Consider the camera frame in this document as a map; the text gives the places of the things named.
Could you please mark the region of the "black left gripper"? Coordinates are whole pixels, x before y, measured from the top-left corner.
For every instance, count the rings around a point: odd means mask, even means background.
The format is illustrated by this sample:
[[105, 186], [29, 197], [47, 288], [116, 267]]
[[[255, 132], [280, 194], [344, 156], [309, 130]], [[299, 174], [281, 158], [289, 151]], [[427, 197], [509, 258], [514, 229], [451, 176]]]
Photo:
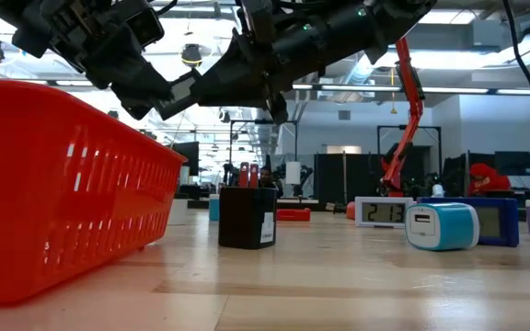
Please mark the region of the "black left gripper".
[[142, 55], [126, 19], [151, 7], [147, 0], [42, 0], [53, 49], [97, 88], [110, 88], [141, 120], [159, 101], [171, 101], [170, 83]]

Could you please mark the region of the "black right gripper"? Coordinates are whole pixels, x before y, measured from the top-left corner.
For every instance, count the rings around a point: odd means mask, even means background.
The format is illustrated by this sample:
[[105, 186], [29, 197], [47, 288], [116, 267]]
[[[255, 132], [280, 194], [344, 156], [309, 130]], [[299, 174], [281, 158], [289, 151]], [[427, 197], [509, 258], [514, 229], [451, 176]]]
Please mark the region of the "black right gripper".
[[333, 0], [236, 0], [244, 20], [226, 52], [195, 83], [201, 106], [268, 107], [276, 125], [288, 120], [281, 93], [293, 81], [325, 74], [333, 62]]

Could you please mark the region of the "black digital clock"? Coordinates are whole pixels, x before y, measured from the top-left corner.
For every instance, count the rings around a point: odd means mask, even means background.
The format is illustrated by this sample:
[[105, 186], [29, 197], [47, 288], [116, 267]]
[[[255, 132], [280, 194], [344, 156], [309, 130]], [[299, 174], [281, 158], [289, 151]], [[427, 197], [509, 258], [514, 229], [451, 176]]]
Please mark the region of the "black digital clock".
[[168, 120], [196, 103], [191, 87], [200, 77], [200, 73], [192, 68], [177, 80], [169, 83], [167, 93], [154, 102], [155, 109], [162, 120]]

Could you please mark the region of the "red digital clock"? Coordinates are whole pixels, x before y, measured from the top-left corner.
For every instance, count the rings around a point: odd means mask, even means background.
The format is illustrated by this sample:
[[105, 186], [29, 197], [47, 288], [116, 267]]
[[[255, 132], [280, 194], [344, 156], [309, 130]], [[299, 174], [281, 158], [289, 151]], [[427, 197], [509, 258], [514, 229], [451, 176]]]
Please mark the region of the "red digital clock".
[[278, 209], [276, 217], [281, 222], [309, 222], [311, 219], [311, 210], [303, 209]]

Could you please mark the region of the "black wall charger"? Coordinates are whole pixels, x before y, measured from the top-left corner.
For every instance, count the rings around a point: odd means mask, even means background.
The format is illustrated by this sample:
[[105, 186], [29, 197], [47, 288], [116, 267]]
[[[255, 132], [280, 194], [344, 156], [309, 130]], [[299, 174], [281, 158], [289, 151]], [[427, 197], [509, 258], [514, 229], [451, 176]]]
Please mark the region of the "black wall charger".
[[225, 187], [219, 197], [218, 245], [259, 250], [276, 244], [274, 188]]

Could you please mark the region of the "white digital clock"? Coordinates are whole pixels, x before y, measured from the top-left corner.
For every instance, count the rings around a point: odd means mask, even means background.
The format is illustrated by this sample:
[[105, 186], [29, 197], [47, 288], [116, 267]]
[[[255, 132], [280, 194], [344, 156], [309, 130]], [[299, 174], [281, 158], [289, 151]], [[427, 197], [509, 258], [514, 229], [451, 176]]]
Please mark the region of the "white digital clock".
[[403, 228], [406, 211], [413, 198], [356, 197], [355, 224], [357, 227]]

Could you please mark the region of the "dark blue digital clock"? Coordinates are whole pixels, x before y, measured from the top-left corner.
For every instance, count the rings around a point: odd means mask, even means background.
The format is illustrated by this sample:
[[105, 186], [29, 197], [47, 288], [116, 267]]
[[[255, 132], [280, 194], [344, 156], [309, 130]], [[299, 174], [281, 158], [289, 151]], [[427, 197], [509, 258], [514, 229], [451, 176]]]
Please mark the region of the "dark blue digital clock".
[[459, 202], [472, 206], [478, 215], [479, 245], [519, 245], [518, 202], [506, 198], [420, 198], [419, 203]]

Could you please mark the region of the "black monitor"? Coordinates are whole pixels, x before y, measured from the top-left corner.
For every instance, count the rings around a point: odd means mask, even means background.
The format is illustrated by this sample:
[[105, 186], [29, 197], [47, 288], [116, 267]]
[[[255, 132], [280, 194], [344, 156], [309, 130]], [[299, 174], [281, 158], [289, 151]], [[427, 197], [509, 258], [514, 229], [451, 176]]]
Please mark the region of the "black monitor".
[[184, 166], [190, 169], [190, 175], [198, 176], [200, 168], [200, 144], [198, 142], [174, 143], [172, 149], [187, 159]]
[[530, 152], [496, 152], [494, 163], [501, 175], [530, 177]]

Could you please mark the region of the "red background gripper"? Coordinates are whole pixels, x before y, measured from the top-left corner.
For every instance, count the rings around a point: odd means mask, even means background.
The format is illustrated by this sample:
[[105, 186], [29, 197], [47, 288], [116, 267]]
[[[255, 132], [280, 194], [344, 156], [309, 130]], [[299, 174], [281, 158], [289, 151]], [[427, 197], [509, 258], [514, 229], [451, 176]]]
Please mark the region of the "red background gripper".
[[259, 186], [259, 165], [243, 162], [239, 169], [239, 186], [257, 188]]

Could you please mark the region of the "person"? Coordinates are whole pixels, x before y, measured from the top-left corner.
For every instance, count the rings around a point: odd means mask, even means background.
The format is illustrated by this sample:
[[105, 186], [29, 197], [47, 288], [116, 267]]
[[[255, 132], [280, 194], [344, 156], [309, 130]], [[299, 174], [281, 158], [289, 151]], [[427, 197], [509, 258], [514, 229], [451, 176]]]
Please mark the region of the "person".
[[470, 183], [468, 193], [470, 196], [481, 196], [490, 191], [507, 191], [511, 183], [507, 176], [500, 175], [497, 170], [484, 163], [476, 163], [469, 170]]
[[261, 188], [278, 188], [273, 181], [271, 169], [267, 166], [262, 167], [259, 171], [259, 186]]

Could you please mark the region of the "white box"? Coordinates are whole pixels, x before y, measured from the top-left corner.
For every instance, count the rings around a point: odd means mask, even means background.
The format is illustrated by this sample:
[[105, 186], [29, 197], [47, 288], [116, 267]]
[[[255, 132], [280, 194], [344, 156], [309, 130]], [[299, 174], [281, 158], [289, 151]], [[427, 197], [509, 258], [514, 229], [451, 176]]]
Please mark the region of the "white box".
[[288, 185], [299, 185], [301, 183], [301, 163], [287, 162], [285, 164], [285, 183]]

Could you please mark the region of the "long ceiling light bar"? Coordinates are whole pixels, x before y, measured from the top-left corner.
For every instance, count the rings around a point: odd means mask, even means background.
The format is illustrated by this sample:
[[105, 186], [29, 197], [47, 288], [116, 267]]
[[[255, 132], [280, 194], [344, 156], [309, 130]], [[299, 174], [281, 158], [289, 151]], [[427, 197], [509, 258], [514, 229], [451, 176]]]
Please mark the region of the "long ceiling light bar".
[[[85, 80], [47, 81], [49, 86], [60, 87], [92, 87]], [[298, 91], [329, 91], [329, 92], [374, 92], [374, 93], [403, 93], [402, 86], [350, 86], [324, 84], [294, 84], [292, 90]], [[436, 87], [423, 86], [424, 94], [458, 94], [458, 95], [492, 95], [492, 96], [530, 96], [530, 89], [518, 88], [475, 88], [475, 87]]]

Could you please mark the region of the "red plastic basket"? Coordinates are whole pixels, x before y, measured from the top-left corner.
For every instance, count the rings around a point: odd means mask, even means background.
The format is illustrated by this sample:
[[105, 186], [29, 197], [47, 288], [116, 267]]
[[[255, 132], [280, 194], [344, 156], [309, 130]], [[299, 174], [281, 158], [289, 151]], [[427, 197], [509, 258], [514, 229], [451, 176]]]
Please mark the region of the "red plastic basket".
[[183, 161], [62, 90], [0, 80], [0, 305], [161, 238]]

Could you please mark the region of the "black partition panel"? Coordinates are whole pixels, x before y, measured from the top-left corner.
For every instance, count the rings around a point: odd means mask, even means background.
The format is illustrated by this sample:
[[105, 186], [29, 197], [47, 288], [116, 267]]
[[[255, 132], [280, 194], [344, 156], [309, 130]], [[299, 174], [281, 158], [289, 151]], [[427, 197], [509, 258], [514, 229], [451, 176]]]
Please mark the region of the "black partition panel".
[[[410, 152], [400, 179], [406, 197], [430, 193], [427, 177], [432, 173], [430, 153], [423, 148]], [[352, 202], [355, 197], [382, 196], [384, 175], [377, 154], [315, 154], [313, 197], [321, 203]]]

